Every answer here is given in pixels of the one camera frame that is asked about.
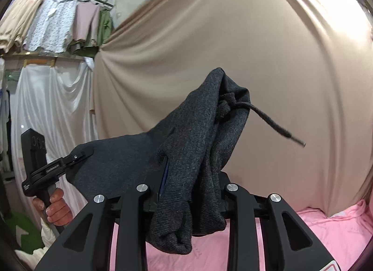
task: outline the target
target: beige shirt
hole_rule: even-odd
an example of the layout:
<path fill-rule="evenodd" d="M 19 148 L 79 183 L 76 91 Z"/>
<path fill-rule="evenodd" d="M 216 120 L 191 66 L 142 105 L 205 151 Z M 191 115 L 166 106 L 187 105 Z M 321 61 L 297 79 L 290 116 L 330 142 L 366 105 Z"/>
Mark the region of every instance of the beige shirt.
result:
<path fill-rule="evenodd" d="M 15 0 L 0 21 L 0 49 L 20 47 L 43 0 Z"/>

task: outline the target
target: wooden hanger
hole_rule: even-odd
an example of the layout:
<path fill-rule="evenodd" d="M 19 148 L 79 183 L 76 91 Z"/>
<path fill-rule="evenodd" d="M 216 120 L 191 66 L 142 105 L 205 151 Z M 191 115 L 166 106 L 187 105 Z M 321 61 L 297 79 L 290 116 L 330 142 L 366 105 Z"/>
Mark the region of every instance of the wooden hanger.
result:
<path fill-rule="evenodd" d="M 49 59 L 25 59 L 24 60 L 24 67 L 30 64 L 36 64 L 36 65 L 49 65 L 50 67 L 55 66 L 57 58 L 55 57 L 52 60 Z"/>

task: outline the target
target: beige fabric backdrop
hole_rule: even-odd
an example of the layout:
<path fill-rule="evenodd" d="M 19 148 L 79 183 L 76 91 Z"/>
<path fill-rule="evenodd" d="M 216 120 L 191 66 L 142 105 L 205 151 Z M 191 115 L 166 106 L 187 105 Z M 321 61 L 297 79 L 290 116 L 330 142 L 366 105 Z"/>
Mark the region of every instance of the beige fabric backdrop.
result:
<path fill-rule="evenodd" d="M 96 56 L 98 133 L 149 130 L 220 66 L 307 142 L 303 149 L 252 112 L 224 168 L 231 180 L 331 215 L 371 183 L 372 56 L 355 0 L 151 0 Z"/>

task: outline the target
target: pink blanket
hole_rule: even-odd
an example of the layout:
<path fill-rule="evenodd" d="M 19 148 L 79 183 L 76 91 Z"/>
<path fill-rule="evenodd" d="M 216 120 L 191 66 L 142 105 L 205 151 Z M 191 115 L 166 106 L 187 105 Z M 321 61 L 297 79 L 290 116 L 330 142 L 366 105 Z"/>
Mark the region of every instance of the pink blanket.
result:
<path fill-rule="evenodd" d="M 347 271 L 360 256 L 373 235 L 373 218 L 364 200 L 327 218 L 318 209 L 305 209 L 298 215 L 322 241 L 339 264 Z M 265 270 L 260 223 L 257 220 L 259 265 Z M 110 271 L 115 270 L 118 226 L 114 227 Z M 173 255 L 146 245 L 149 271 L 226 271 L 229 226 L 224 231 L 192 238 L 193 250 L 188 255 Z"/>

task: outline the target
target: drawstring tip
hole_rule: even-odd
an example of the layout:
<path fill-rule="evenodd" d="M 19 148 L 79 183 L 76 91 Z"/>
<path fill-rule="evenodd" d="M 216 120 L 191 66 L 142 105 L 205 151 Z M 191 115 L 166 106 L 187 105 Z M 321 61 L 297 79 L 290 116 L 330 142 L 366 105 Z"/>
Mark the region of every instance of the drawstring tip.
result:
<path fill-rule="evenodd" d="M 305 147 L 305 142 L 304 142 L 304 141 L 302 141 L 302 140 L 300 140 L 300 139 L 297 139 L 297 138 L 294 137 L 294 136 L 291 136 L 290 139 L 291 139 L 292 141 L 297 142 L 297 143 L 298 143 L 299 145 L 301 145 L 303 148 Z"/>

